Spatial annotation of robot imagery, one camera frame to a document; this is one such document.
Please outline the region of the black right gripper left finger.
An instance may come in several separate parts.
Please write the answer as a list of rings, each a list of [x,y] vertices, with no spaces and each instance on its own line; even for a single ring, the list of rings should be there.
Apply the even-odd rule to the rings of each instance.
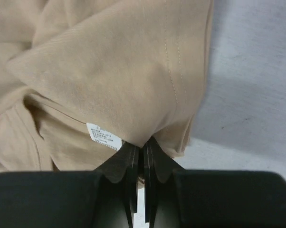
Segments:
[[[0,228],[131,228],[138,158],[126,143],[93,171],[0,173]]]

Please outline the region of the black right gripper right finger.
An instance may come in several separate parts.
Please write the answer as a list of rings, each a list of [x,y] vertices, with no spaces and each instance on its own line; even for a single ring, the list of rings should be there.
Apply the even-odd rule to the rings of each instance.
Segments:
[[[155,138],[143,159],[152,228],[286,228],[286,181],[277,173],[188,170]]]

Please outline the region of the beige t-shirt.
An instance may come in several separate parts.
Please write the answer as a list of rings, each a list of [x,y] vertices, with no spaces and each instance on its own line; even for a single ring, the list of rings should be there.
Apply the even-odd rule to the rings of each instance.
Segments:
[[[154,136],[182,156],[206,86],[211,0],[0,0],[0,172],[92,170]]]

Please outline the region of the white care label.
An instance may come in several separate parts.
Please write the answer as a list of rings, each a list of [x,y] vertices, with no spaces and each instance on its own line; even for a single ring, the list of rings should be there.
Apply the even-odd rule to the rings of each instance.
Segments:
[[[93,123],[86,123],[86,127],[93,141],[118,151],[122,147],[122,139],[118,136],[102,129]]]

